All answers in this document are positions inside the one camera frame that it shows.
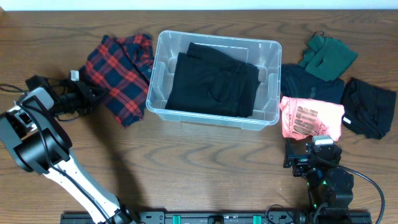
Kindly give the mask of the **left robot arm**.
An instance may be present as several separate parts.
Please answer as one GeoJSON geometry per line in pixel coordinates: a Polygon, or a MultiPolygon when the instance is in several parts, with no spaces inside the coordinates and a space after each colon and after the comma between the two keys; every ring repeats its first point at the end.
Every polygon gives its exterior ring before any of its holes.
{"type": "Polygon", "coordinates": [[[63,187],[95,223],[139,223],[137,214],[79,164],[71,139],[59,124],[63,114],[92,113],[108,92],[74,79],[52,85],[51,79],[34,75],[25,83],[26,91],[1,85],[4,91],[21,93],[14,106],[1,114],[1,142],[16,164],[63,187]]]}

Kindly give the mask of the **black pants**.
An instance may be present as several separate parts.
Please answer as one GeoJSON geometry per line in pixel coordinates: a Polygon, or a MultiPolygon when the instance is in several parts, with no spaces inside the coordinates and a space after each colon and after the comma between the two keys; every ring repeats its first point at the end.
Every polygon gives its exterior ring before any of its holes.
{"type": "Polygon", "coordinates": [[[219,116],[252,116],[259,69],[212,47],[190,43],[180,53],[167,110],[219,116]]]}

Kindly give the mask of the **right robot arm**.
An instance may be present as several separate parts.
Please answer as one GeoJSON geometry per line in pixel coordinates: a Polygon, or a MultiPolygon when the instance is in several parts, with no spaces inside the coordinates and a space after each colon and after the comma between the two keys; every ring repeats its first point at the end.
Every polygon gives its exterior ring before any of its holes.
{"type": "Polygon", "coordinates": [[[313,210],[324,205],[329,209],[347,209],[353,200],[354,177],[339,168],[342,149],[329,136],[315,136],[297,152],[291,140],[285,140],[283,167],[292,168],[294,177],[307,181],[313,210]]]}

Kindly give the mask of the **red navy plaid shirt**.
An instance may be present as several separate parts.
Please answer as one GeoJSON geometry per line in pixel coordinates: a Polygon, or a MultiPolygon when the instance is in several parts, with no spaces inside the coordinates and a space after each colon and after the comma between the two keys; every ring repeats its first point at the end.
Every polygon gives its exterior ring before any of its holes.
{"type": "Polygon", "coordinates": [[[80,75],[87,83],[108,92],[103,104],[126,128],[144,117],[153,64],[150,35],[104,35],[80,68],[80,75]]]}

